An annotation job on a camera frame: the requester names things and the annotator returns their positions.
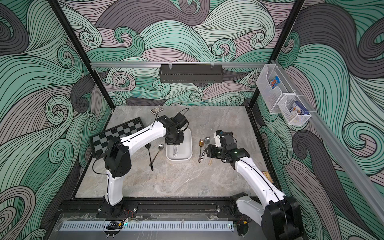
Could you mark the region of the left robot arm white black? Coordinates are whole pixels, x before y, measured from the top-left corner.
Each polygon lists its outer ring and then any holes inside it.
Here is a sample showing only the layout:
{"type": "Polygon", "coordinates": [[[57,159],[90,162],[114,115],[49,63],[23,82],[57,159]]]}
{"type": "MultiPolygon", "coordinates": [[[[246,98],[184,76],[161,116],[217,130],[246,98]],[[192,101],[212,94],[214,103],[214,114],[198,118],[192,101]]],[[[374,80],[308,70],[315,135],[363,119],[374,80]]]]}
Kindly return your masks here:
{"type": "Polygon", "coordinates": [[[132,168],[131,156],[152,141],[165,138],[167,145],[180,145],[184,142],[184,132],[189,127],[185,115],[157,117],[146,128],[125,138],[111,138],[103,157],[107,174],[107,191],[105,200],[110,207],[123,200],[123,182],[132,168]]]}

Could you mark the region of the black spoon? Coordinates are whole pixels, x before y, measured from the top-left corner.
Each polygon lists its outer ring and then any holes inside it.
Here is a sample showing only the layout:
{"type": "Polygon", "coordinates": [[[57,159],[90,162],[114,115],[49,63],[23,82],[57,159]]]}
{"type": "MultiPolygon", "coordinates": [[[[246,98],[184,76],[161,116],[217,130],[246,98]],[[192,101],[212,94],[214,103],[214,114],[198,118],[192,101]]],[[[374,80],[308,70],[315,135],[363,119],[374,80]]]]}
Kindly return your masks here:
{"type": "Polygon", "coordinates": [[[154,170],[154,167],[153,167],[153,162],[152,162],[152,157],[151,157],[151,143],[148,143],[145,145],[145,148],[148,150],[148,154],[149,154],[149,159],[150,159],[150,168],[151,168],[151,171],[154,170]]]}

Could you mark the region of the spoon cow pattern handle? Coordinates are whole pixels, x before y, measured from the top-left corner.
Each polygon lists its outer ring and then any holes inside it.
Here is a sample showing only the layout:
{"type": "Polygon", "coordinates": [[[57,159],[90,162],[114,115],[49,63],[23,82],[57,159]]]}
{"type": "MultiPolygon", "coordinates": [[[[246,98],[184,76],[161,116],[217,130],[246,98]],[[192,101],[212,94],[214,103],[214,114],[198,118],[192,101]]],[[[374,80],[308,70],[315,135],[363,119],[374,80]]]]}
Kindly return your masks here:
{"type": "Polygon", "coordinates": [[[200,163],[205,159],[205,156],[206,156],[206,148],[208,147],[208,145],[210,144],[210,141],[211,141],[211,137],[208,136],[208,137],[205,137],[204,138],[204,144],[203,146],[201,147],[202,148],[202,153],[200,155],[200,163]]]}

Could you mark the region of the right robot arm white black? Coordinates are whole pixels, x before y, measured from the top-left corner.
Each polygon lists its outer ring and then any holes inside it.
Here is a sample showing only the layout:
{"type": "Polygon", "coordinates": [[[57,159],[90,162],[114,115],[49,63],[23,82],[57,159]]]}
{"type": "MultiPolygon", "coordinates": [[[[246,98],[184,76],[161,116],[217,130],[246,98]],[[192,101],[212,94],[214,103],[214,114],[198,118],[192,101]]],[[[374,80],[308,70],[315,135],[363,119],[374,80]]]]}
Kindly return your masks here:
{"type": "Polygon", "coordinates": [[[287,197],[259,170],[250,154],[238,148],[232,132],[217,130],[215,144],[205,149],[211,159],[230,164],[251,186],[258,201],[249,196],[235,200],[241,215],[251,218],[261,226],[268,240],[305,240],[307,235],[302,221],[301,206],[294,197],[287,197]]]}

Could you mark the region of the steel spoon white printed handle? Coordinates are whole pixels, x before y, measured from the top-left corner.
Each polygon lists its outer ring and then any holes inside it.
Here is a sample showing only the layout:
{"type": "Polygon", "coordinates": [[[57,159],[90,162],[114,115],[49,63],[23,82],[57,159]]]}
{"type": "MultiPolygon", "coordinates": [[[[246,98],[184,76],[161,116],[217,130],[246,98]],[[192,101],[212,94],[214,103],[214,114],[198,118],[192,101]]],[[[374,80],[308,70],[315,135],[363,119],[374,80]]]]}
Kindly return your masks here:
{"type": "Polygon", "coordinates": [[[173,158],[178,155],[178,145],[174,145],[173,158]]]}

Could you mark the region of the iridescent gold ornate spoon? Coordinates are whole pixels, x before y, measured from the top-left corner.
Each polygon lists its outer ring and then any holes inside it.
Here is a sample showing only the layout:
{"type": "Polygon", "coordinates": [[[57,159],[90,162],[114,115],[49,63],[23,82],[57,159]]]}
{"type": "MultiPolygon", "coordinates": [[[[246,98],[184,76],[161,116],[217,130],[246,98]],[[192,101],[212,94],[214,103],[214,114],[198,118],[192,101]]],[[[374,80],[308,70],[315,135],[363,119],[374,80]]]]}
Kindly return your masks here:
{"type": "Polygon", "coordinates": [[[198,158],[198,162],[200,163],[202,161],[202,151],[203,151],[203,146],[204,146],[204,140],[203,139],[200,139],[199,140],[199,147],[200,147],[200,153],[199,153],[199,158],[198,158]]]}

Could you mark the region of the steel spoon plain handle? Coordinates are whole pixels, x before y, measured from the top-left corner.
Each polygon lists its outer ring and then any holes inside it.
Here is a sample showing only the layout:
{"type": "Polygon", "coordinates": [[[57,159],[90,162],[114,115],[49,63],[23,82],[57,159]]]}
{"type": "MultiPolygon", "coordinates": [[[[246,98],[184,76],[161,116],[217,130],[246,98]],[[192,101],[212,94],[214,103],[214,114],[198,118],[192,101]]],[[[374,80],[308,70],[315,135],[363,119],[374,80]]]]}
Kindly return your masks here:
{"type": "Polygon", "coordinates": [[[154,163],[155,159],[157,158],[157,156],[159,155],[159,153],[164,149],[164,147],[165,147],[165,144],[164,144],[164,143],[159,144],[159,146],[158,146],[158,152],[156,153],[155,157],[151,160],[151,163],[149,164],[150,167],[153,166],[153,163],[154,163]]]}

